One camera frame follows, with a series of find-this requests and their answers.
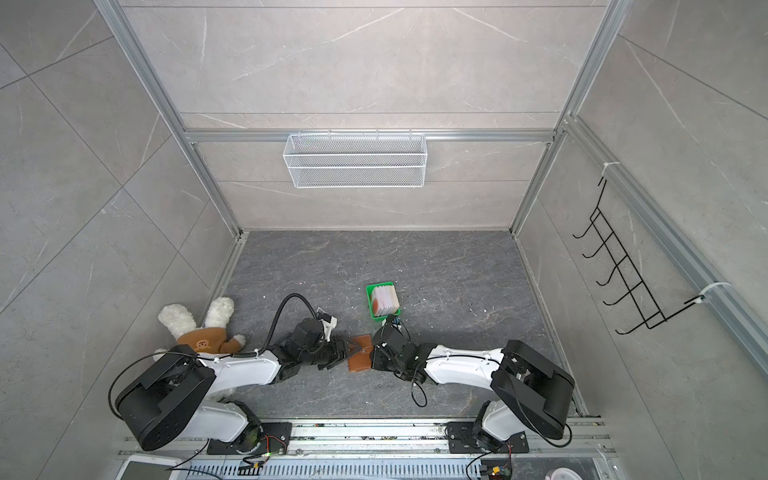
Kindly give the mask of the brown leather card holder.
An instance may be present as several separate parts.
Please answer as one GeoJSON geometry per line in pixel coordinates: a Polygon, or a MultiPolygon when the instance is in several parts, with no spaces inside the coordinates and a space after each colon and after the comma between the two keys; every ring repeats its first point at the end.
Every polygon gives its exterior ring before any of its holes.
{"type": "Polygon", "coordinates": [[[372,337],[368,334],[352,337],[348,343],[348,369],[359,373],[372,369],[371,354],[373,352],[372,337]]]}

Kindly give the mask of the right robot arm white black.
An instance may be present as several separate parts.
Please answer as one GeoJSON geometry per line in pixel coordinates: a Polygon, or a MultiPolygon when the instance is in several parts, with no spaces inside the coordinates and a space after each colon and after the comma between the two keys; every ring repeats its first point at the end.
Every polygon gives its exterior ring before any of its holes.
{"type": "Polygon", "coordinates": [[[417,386],[465,385],[493,392],[481,407],[472,435],[496,450],[526,429],[555,448],[572,441],[567,423],[575,380],[528,344],[510,340],[492,350],[462,350],[416,344],[390,321],[373,335],[372,368],[389,371],[417,386]]]}

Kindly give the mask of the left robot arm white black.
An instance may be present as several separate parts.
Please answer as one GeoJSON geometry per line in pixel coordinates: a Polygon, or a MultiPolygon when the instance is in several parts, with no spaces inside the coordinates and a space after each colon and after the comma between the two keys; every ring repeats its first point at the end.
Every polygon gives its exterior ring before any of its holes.
{"type": "Polygon", "coordinates": [[[177,438],[206,438],[238,453],[261,447],[261,422],[231,390],[266,386],[295,376],[303,366],[331,369],[358,353],[360,345],[336,335],[335,317],[302,320],[290,334],[262,350],[213,355],[176,346],[163,353],[119,394],[112,413],[128,426],[144,451],[177,438]]]}

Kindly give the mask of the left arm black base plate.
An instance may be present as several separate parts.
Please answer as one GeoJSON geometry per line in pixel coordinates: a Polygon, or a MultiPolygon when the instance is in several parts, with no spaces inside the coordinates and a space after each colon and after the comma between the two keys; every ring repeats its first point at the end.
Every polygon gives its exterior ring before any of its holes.
{"type": "Polygon", "coordinates": [[[267,422],[259,426],[249,425],[233,442],[211,440],[208,455],[266,455],[285,453],[291,441],[291,422],[267,422]]]}

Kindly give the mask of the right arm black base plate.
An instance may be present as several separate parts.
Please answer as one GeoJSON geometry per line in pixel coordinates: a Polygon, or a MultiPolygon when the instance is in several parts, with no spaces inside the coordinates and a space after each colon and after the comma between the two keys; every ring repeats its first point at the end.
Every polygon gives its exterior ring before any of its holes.
{"type": "Polygon", "coordinates": [[[445,435],[452,454],[459,453],[512,453],[527,454],[530,448],[524,432],[512,435],[502,442],[487,434],[474,422],[448,422],[445,435]]]}

